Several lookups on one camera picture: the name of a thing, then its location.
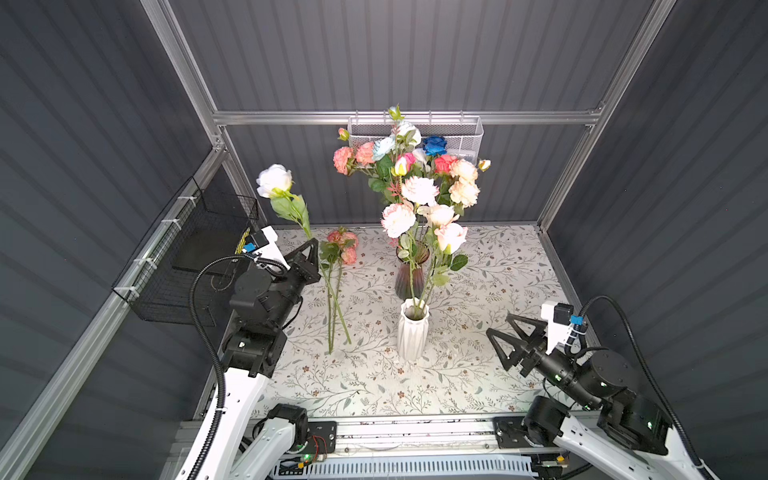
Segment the bunch of artificial flowers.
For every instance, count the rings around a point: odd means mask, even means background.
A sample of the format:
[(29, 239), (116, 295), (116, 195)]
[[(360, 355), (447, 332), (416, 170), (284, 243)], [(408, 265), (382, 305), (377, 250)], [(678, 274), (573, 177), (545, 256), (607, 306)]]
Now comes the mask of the bunch of artificial flowers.
[(326, 287), (327, 299), (327, 342), (328, 353), (332, 354), (335, 347), (336, 330), (340, 325), (345, 340), (351, 341), (346, 320), (340, 305), (341, 283), (344, 267), (353, 266), (357, 261), (359, 239), (355, 233), (345, 227), (331, 231), (324, 241), (320, 242), (320, 267)]

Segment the large white peony spray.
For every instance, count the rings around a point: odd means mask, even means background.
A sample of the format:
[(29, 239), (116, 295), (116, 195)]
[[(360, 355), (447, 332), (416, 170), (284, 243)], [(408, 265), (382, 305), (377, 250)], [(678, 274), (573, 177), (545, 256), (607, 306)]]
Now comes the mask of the large white peony spray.
[(386, 206), (382, 212), (381, 224), (384, 232), (397, 241), (396, 253), (400, 260), (414, 268), (414, 247), (418, 238), (420, 206), (436, 204), (438, 187), (435, 181), (425, 177), (418, 162), (401, 180), (401, 202)]

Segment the pink glass vase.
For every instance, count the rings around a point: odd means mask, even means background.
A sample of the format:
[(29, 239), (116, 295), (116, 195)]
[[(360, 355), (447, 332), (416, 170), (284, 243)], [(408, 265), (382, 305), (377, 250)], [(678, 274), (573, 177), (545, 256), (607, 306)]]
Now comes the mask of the pink glass vase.
[(400, 267), (395, 279), (395, 294), (401, 300), (420, 297), (424, 291), (423, 265), (429, 258), (429, 250), (423, 242), (417, 241), (414, 254), (414, 268), (411, 268), (408, 262), (400, 260)]

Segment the pink carnation stem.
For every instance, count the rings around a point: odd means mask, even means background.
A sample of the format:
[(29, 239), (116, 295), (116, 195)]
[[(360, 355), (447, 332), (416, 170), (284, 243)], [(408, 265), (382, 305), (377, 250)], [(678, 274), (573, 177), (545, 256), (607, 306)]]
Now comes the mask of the pink carnation stem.
[(402, 200), (402, 177), (393, 176), (390, 181), (384, 181), (377, 175), (373, 159), (376, 140), (359, 145), (349, 144), (337, 149), (333, 154), (333, 165), (336, 171), (344, 176), (350, 177), (356, 173), (366, 176), (368, 187), (381, 196), (385, 206), (398, 204)]

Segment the white ribbed ceramic vase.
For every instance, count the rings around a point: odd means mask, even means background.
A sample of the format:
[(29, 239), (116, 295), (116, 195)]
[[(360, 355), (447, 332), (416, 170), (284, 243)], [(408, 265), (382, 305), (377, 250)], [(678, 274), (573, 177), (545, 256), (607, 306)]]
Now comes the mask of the white ribbed ceramic vase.
[(401, 304), (397, 324), (397, 351), (408, 362), (416, 362), (423, 354), (429, 330), (429, 307), (413, 298)]

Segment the pale pink lily stem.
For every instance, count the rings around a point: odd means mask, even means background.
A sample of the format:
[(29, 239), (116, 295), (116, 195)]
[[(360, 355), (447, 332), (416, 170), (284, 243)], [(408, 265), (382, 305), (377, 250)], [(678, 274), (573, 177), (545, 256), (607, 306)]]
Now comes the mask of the pale pink lily stem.
[(460, 215), (454, 206), (435, 204), (420, 206), (417, 213), (426, 220), (424, 243), (428, 247), (430, 264), (424, 273), (424, 290), (416, 302), (416, 312), (425, 317), (427, 304), (436, 287), (450, 281), (454, 271), (454, 255), (466, 242), (468, 229), (458, 223)]

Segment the hot pink rose stem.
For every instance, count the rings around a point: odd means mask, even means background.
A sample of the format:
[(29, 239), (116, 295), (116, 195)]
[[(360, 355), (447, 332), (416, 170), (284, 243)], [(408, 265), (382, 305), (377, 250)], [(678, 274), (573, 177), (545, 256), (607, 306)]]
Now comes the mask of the hot pink rose stem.
[(416, 157), (412, 153), (405, 153), (401, 155), (395, 163), (394, 170), (398, 176), (405, 176), (410, 171), (412, 166), (417, 162)]

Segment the blue artificial rose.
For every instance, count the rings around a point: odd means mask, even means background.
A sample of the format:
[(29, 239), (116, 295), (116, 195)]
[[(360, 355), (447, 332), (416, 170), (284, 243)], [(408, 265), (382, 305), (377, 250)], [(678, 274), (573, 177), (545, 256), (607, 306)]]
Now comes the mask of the blue artificial rose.
[(430, 158), (440, 157), (447, 153), (447, 139), (433, 135), (423, 140), (422, 150)]

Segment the cream pink rose spray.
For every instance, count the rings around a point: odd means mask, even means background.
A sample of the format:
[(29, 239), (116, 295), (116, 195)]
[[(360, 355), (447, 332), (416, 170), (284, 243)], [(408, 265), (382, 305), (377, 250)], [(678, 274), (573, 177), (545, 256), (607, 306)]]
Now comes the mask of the cream pink rose spray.
[(433, 160), (434, 172), (438, 176), (450, 177), (456, 181), (463, 181), (475, 185), (480, 172), (486, 172), (492, 165), (488, 159), (481, 159), (477, 163), (464, 158), (444, 154)]

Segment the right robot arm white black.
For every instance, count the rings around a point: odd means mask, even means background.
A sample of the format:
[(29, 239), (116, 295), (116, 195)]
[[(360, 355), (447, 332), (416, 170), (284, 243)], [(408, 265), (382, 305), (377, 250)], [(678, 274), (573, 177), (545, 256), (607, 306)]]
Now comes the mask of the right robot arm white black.
[[(495, 418), (500, 447), (520, 438), (533, 447), (557, 446), (614, 479), (715, 478), (670, 408), (639, 393), (638, 373), (622, 355), (574, 346), (588, 327), (582, 313), (549, 302), (538, 319), (509, 314), (506, 320), (512, 332), (486, 332), (502, 367), (517, 367), (523, 376), (538, 373), (572, 406), (544, 393), (522, 420)], [(580, 420), (573, 406), (597, 413), (595, 423)]]

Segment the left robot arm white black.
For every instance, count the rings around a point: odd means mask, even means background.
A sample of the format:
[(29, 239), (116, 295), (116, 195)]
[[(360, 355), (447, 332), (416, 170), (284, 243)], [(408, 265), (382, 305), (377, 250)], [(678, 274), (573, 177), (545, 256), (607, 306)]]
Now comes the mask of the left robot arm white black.
[(279, 404), (248, 446), (242, 440), (286, 345), (285, 328), (303, 304), (303, 289), (321, 278), (319, 242), (309, 239), (283, 255), (274, 241), (262, 238), (255, 250), (221, 260), (235, 267), (230, 306), (237, 326), (223, 346), (215, 346), (198, 315), (197, 288), (190, 287), (188, 307), (212, 359), (216, 387), (177, 476), (267, 479), (285, 455), (307, 444), (306, 410)]

